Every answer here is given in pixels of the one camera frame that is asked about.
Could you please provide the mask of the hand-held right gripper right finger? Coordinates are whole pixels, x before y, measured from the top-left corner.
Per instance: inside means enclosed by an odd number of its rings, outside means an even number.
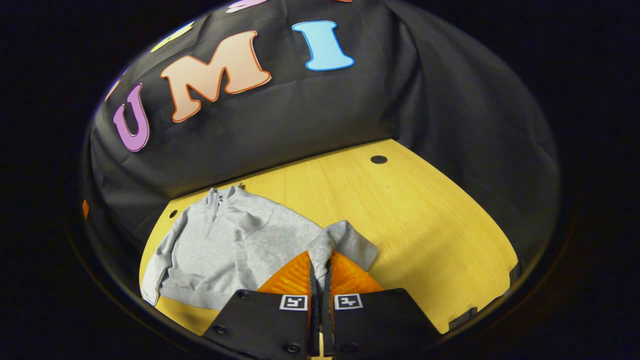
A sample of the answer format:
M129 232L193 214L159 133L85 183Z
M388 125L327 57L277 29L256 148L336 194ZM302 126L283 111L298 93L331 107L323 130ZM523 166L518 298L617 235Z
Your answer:
M384 289L338 251L327 264L322 306L327 357L411 358L441 337L406 289Z

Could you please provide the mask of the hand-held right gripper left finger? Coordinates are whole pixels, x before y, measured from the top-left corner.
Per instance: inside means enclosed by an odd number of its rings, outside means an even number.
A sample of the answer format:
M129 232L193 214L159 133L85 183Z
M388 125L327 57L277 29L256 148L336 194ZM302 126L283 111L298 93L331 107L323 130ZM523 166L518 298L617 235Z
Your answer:
M256 291L237 290L203 339L242 358L312 358L320 351L318 291L303 251Z

